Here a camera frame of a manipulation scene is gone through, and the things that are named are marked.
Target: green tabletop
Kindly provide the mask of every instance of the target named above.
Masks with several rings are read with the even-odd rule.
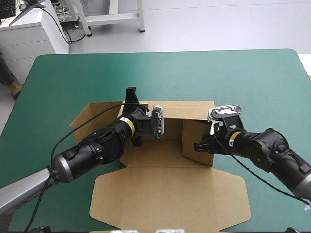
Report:
[[[44,55],[36,59],[0,137],[0,186],[45,167],[53,145],[89,102],[124,100],[128,86],[137,87],[140,100],[238,104],[248,131],[273,127],[311,162],[310,81],[293,50]],[[57,152],[73,145],[70,137]],[[272,174],[241,160],[286,190]],[[267,187],[229,156],[216,155],[214,166],[245,179],[252,210],[249,221],[226,231],[283,231],[289,226],[311,230],[311,212],[303,210],[304,204]],[[33,227],[112,229],[92,219],[89,207],[95,178],[119,168],[119,162],[100,166],[73,183],[51,188]],[[15,213],[11,231],[24,230],[34,205]]]

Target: gray floor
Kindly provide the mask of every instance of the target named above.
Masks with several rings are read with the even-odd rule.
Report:
[[[103,14],[108,1],[84,0],[86,11]],[[136,0],[120,0],[119,7],[136,10]],[[70,53],[291,48],[311,54],[311,0],[143,0],[143,7],[146,32],[136,23],[94,26],[93,36],[71,45]],[[76,39],[84,32],[70,33]],[[0,132],[13,105],[0,86]]]

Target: cardboard box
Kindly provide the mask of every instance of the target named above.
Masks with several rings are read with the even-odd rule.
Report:
[[[247,221],[250,206],[241,177],[212,168],[213,155],[195,152],[194,142],[209,133],[206,112],[213,101],[140,101],[163,106],[165,135],[145,137],[140,147],[127,144],[121,162],[127,168],[98,177],[90,215],[120,229],[155,232],[218,232]],[[102,109],[120,104],[89,104],[74,120],[74,128]],[[77,142],[111,123],[115,108],[74,133]]]

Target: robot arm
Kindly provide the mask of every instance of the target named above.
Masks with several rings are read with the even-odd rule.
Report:
[[[195,143],[194,149],[248,158],[255,166],[274,174],[296,197],[311,200],[311,166],[272,128],[262,133],[247,132],[241,112],[237,105],[210,109],[207,117],[212,122],[211,133]]]
[[[162,107],[155,105],[149,116],[146,112],[148,106],[139,103],[135,89],[126,89],[126,105],[122,115],[110,125],[93,132],[78,145],[57,155],[52,167],[0,188],[0,216],[13,213],[39,195],[48,179],[47,188],[59,182],[69,183],[98,165],[119,159],[129,139],[136,147],[141,145],[140,139],[145,135],[161,139],[164,134]]]

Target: person's leg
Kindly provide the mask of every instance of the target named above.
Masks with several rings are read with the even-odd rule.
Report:
[[[10,88],[13,97],[16,99],[22,89],[22,85],[16,80],[9,70],[5,61],[0,57],[0,83]]]

